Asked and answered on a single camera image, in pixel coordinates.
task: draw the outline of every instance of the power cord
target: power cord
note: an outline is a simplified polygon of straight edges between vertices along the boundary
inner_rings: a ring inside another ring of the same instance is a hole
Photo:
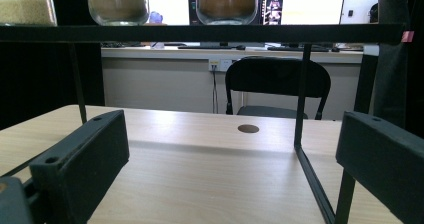
[[[218,92],[216,90],[216,65],[212,66],[212,75],[213,75],[213,92],[212,92],[212,113],[218,114]]]

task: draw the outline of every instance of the chair seat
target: chair seat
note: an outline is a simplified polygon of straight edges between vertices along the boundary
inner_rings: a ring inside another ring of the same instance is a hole
[[[237,115],[241,116],[261,116],[261,117],[280,117],[280,118],[296,118],[297,112],[291,109],[267,107],[267,106],[244,106],[241,107]]]

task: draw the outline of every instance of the screw hole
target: screw hole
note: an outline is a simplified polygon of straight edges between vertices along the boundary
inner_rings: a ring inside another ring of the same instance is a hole
[[[57,160],[59,160],[59,158],[50,157],[50,158],[47,158],[47,160],[45,162],[48,163],[48,164],[51,164],[51,163],[55,163]]]

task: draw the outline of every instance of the keyboard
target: keyboard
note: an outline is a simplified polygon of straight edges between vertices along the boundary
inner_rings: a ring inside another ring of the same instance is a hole
[[[198,49],[198,50],[228,50],[230,46],[179,46],[178,49]]]
[[[296,51],[303,52],[303,47],[268,47],[268,51]],[[312,47],[311,52],[329,52],[329,48],[325,47]]]

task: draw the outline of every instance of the white wall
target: white wall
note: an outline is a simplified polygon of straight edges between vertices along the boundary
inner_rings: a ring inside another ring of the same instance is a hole
[[[343,5],[342,24],[368,23],[368,11],[378,0],[345,0]],[[163,15],[164,23],[169,25],[188,25],[188,0],[149,0],[150,11]]]

